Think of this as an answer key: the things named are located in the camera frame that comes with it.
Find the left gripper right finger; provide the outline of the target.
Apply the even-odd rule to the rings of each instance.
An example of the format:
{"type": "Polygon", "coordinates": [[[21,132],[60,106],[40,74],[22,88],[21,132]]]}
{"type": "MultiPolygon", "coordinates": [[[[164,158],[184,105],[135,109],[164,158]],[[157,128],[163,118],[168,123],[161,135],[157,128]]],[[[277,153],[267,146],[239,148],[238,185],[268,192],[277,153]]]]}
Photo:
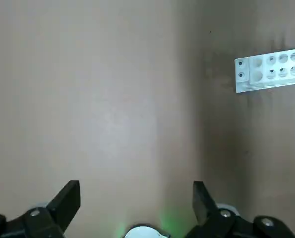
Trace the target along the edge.
{"type": "Polygon", "coordinates": [[[291,229],[275,217],[262,215],[250,222],[234,207],[219,206],[202,181],[193,183],[192,207],[197,225],[187,238],[295,238],[291,229]]]}

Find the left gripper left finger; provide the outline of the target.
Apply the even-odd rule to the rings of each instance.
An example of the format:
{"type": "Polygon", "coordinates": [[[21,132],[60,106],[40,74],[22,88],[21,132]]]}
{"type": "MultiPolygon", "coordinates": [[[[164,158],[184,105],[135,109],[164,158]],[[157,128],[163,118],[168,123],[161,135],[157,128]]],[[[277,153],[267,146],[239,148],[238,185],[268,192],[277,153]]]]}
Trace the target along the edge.
{"type": "Polygon", "coordinates": [[[64,238],[80,206],[80,182],[71,180],[45,207],[34,207],[10,221],[0,214],[0,238],[64,238]]]}

